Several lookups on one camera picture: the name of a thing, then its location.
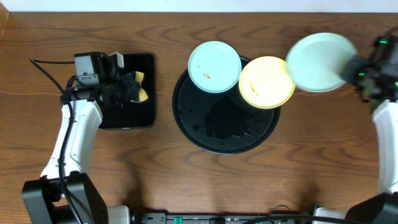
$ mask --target black mount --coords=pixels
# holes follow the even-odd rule
[[[355,55],[346,65],[341,78],[356,86],[363,102],[371,111],[384,100],[398,100],[398,37],[387,34],[378,37],[369,59]]]
[[[379,194],[348,210],[347,220],[384,224],[398,222],[398,195]]]
[[[86,173],[66,177],[77,212],[84,223],[108,223],[108,210],[100,193]],[[59,179],[41,178],[25,182],[22,198],[33,224],[76,223],[69,205],[56,207],[53,202],[61,199]]]

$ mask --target plate rim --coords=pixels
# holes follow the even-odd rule
[[[235,84],[239,81],[239,78],[240,78],[241,72],[242,72],[242,63],[239,63],[239,65],[238,65],[238,66],[239,66],[239,69],[240,69],[240,72],[239,72],[239,75],[238,75],[237,79],[234,81],[233,85],[231,85],[229,88],[226,88],[226,89],[220,90],[220,91],[210,91],[210,90],[207,90],[207,89],[204,89],[204,88],[200,87],[200,86],[198,85],[198,83],[192,78],[191,73],[190,73],[189,71],[191,70],[191,68],[190,68],[190,67],[191,67],[191,61],[193,60],[192,58],[194,57],[194,56],[193,56],[194,53],[197,52],[198,50],[200,50],[200,48],[203,47],[204,45],[208,45],[208,44],[221,44],[221,45],[224,45],[224,46],[230,48],[231,50],[233,50],[234,54],[236,54],[236,56],[238,56],[239,62],[241,62],[241,61],[240,61],[240,56],[239,56],[238,52],[237,52],[232,46],[230,46],[229,44],[227,44],[227,43],[225,43],[225,42],[221,42],[221,41],[217,41],[217,40],[211,40],[211,41],[204,42],[204,43],[200,44],[199,46],[197,46],[197,47],[192,51],[192,53],[190,54],[189,59],[188,59],[188,74],[189,74],[189,76],[190,76],[192,82],[193,82],[199,89],[201,89],[201,90],[203,90],[203,91],[206,91],[206,92],[208,92],[208,93],[223,93],[223,92],[225,92],[225,91],[230,90],[230,89],[231,89],[232,87],[234,87]]]

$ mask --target plate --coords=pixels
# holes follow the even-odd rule
[[[355,54],[354,45],[341,35],[313,34],[291,48],[286,57],[287,69],[299,89],[330,91],[345,84],[340,73]]]
[[[188,61],[188,72],[194,84],[208,93],[222,93],[232,88],[242,72],[238,53],[226,43],[205,42]]]
[[[251,61],[239,79],[243,98],[261,109],[282,105],[292,96],[294,88],[294,81],[286,70],[286,62],[271,56]]]

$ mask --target white plate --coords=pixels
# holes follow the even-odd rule
[[[188,72],[200,89],[209,93],[221,93],[238,82],[242,63],[231,46],[210,41],[199,45],[192,52],[188,61]]]
[[[323,92],[344,85],[340,73],[355,54],[357,51],[347,38],[338,34],[319,33],[298,41],[291,48],[286,62],[298,88]]]

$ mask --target black round tray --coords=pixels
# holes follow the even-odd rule
[[[250,60],[242,58],[242,68]],[[186,70],[173,93],[173,113],[181,132],[197,146],[220,154],[246,152],[272,133],[280,107],[264,110],[251,106],[238,83],[223,93],[199,89]]]

